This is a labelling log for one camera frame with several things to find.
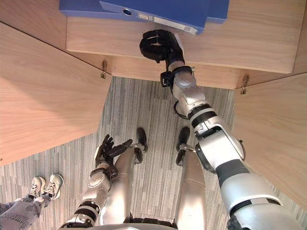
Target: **wooden cabinet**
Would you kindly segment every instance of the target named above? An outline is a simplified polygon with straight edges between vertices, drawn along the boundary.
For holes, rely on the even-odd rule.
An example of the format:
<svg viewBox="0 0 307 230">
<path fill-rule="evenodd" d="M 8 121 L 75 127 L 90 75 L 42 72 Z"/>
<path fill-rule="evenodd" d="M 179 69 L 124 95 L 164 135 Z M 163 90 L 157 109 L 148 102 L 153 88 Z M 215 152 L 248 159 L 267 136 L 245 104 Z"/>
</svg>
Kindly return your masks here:
<svg viewBox="0 0 307 230">
<path fill-rule="evenodd" d="M 0 164 L 97 130 L 111 77 L 0 24 Z"/>
<path fill-rule="evenodd" d="M 246 163 L 307 209 L 307 73 L 235 93 Z"/>
</svg>

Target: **person's leg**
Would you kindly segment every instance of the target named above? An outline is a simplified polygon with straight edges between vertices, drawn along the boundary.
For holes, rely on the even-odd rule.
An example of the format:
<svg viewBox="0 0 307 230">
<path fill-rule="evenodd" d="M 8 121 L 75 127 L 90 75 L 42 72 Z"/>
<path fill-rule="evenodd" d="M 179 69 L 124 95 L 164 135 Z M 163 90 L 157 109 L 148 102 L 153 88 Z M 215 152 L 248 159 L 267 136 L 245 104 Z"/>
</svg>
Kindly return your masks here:
<svg viewBox="0 0 307 230">
<path fill-rule="evenodd" d="M 35 176 L 32 179 L 30 192 L 24 198 L 0 205 L 0 229 L 26 229 L 38 218 L 40 207 L 33 204 L 43 191 L 45 180 Z"/>
<path fill-rule="evenodd" d="M 40 184 L 35 178 L 32 181 L 30 193 L 24 199 L 16 201 L 11 208 L 0 215 L 0 229 L 29 228 L 39 218 L 41 209 L 59 197 L 59 189 L 64 183 L 60 175 L 51 175 L 50 183 L 42 194 L 42 183 Z"/>
</svg>

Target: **striped carpet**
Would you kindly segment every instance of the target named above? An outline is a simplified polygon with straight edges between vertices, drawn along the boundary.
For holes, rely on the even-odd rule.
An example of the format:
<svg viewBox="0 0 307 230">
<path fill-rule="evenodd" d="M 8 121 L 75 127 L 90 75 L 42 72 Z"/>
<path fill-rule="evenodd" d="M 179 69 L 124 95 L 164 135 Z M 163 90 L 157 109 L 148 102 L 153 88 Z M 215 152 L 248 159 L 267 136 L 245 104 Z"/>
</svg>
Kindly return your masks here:
<svg viewBox="0 0 307 230">
<path fill-rule="evenodd" d="M 233 91 L 203 88 L 207 99 L 233 128 Z M 136 139 L 136 128 L 143 127 L 149 149 L 144 161 L 135 166 L 131 212 L 134 217 L 148 217 L 173 221 L 179 192 L 181 168 L 175 164 L 176 141 L 187 121 L 173 111 L 169 89 L 159 82 L 114 77 L 97 133 L 81 137 L 64 145 L 48 149 L 31 157 L 0 167 L 0 202 L 13 201 L 28 192 L 32 177 L 48 180 L 52 173 L 65 179 L 60 199 L 43 210 L 33 230 L 57 229 L 74 212 L 86 189 L 93 156 L 106 134 L 113 136 L 115 144 L 129 138 Z M 189 144 L 196 140 L 190 137 Z M 216 175 L 204 172 L 207 187 L 207 229 L 225 230 L 228 220 L 219 193 Z M 290 198 L 272 188 L 307 229 L 306 211 Z"/>
</svg>

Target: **blue binder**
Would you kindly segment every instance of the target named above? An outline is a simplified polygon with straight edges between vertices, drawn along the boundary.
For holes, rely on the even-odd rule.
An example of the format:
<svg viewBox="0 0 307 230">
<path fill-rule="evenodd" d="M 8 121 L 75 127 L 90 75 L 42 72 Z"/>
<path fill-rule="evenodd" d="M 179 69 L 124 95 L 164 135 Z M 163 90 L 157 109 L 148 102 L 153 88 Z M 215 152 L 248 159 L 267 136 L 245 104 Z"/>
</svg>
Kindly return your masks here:
<svg viewBox="0 0 307 230">
<path fill-rule="evenodd" d="M 105 10 L 200 34 L 206 24 L 210 0 L 100 0 Z"/>
<path fill-rule="evenodd" d="M 229 0 L 211 0 L 207 12 L 207 22 L 223 23 L 227 19 Z M 127 16 L 123 11 L 105 10 L 99 0 L 60 0 L 60 11 L 66 16 L 108 18 L 126 21 L 144 22 L 136 14 Z"/>
</svg>

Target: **metal bracket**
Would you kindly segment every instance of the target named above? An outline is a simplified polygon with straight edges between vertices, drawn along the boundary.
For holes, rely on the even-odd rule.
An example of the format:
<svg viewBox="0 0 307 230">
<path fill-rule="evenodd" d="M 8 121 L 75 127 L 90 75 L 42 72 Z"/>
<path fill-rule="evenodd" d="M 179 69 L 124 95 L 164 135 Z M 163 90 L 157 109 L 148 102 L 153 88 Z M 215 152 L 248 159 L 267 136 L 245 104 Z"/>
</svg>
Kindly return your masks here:
<svg viewBox="0 0 307 230">
<path fill-rule="evenodd" d="M 100 77 L 103 78 L 103 79 L 106 79 L 106 74 L 110 74 L 110 73 L 108 73 L 108 72 L 106 71 L 106 69 L 107 69 L 107 61 L 104 60 L 104 61 L 102 62 L 102 71 L 103 71 L 103 72 L 100 74 Z"/>
<path fill-rule="evenodd" d="M 242 80 L 241 95 L 246 94 L 246 88 L 245 87 L 247 86 L 248 81 L 249 81 L 249 75 L 245 75 L 243 80 Z"/>
</svg>

